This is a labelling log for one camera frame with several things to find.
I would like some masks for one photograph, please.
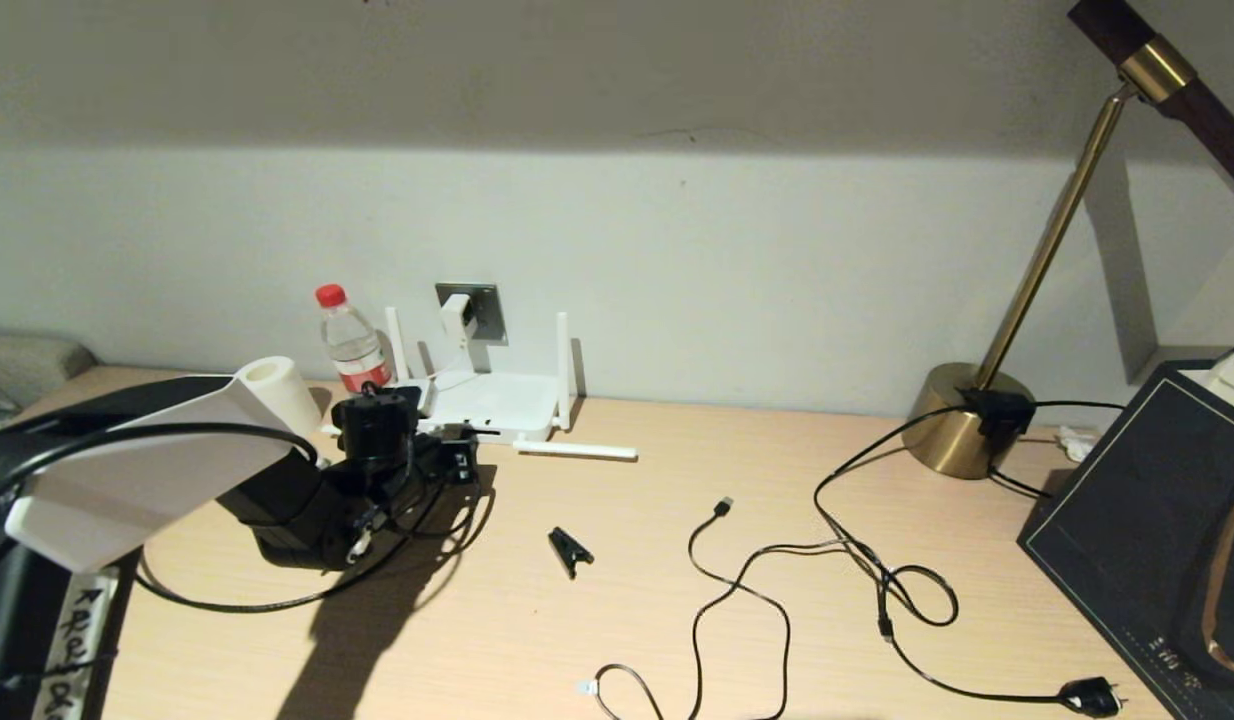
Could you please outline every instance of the plastic water bottle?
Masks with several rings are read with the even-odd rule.
[[[320,325],[320,337],[328,348],[337,374],[348,391],[360,391],[364,383],[374,382],[386,387],[390,382],[390,368],[381,354],[381,343],[376,331],[360,311],[347,300],[339,284],[325,284],[315,291],[315,299],[325,310],[325,321]]]

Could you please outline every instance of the desk lamp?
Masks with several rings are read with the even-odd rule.
[[[937,366],[928,373],[918,400],[914,401],[911,419],[943,409],[970,405],[979,408],[946,411],[924,424],[916,424],[902,436],[906,448],[916,459],[945,475],[986,478],[988,469],[1000,464],[1021,433],[1021,429],[1013,427],[1013,424],[988,421],[986,406],[979,398],[1014,398],[1018,405],[1025,406],[1034,401],[1029,389],[1016,378],[1001,373],[1000,366],[1004,363],[1021,320],[1025,319],[1070,219],[1083,199],[1083,190],[1088,186],[1088,179],[1092,178],[1111,133],[1116,131],[1125,103],[1134,98],[1141,99],[1155,106],[1164,117],[1181,120],[1234,179],[1234,115],[1208,90],[1195,68],[1164,36],[1153,31],[1146,20],[1124,0],[1080,0],[1067,16],[1106,58],[1116,63],[1123,85],[1102,105],[1075,173],[1066,182],[1061,201],[1048,220],[1046,231],[1021,278],[1018,291],[982,364]]]

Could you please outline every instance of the gold trim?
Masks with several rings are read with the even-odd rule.
[[[1222,667],[1234,673],[1234,659],[1217,642],[1217,603],[1220,601],[1220,585],[1225,582],[1227,569],[1230,566],[1230,552],[1234,550],[1234,508],[1222,525],[1220,537],[1217,538],[1217,551],[1213,552],[1211,568],[1208,568],[1208,587],[1203,600],[1203,642],[1212,659],[1219,662]]]
[[[1119,64],[1119,74],[1137,90],[1159,105],[1198,77],[1195,68],[1161,35]]]

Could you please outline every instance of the red bottle cap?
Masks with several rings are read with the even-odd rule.
[[[320,300],[321,308],[337,308],[346,303],[346,291],[339,284],[325,284],[315,291],[315,300]]]

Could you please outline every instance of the lamp stem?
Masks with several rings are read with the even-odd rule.
[[[1097,159],[1101,158],[1106,143],[1111,141],[1111,136],[1116,131],[1119,115],[1124,111],[1124,104],[1134,96],[1137,96],[1137,86],[1125,82],[1102,105],[1101,114],[1093,122],[1092,132],[1088,133],[1088,143],[1083,147],[1083,153],[1079,156],[1075,173],[1071,173],[1069,182],[1066,182],[1061,201],[1048,220],[1046,231],[1034,249],[1034,258],[1030,259],[1025,274],[1021,278],[1013,304],[1009,305],[1009,311],[1004,315],[1000,331],[995,333],[995,340],[991,341],[991,347],[986,351],[986,359],[982,359],[981,368],[977,369],[977,378],[974,379],[974,385],[977,389],[986,389],[995,382],[995,375],[998,374],[1000,366],[1004,363],[1004,356],[1009,352],[1009,346],[1013,345],[1013,337],[1021,329],[1021,320],[1025,319],[1025,312],[1030,309],[1030,303],[1039,291],[1039,284],[1043,283],[1043,275],[1048,273],[1048,266],[1053,263],[1053,256],[1058,253],[1061,237],[1065,237],[1070,220],[1075,217],[1079,201],[1083,200],[1083,190],[1087,190],[1088,179],[1092,179],[1093,169],[1097,168]]]

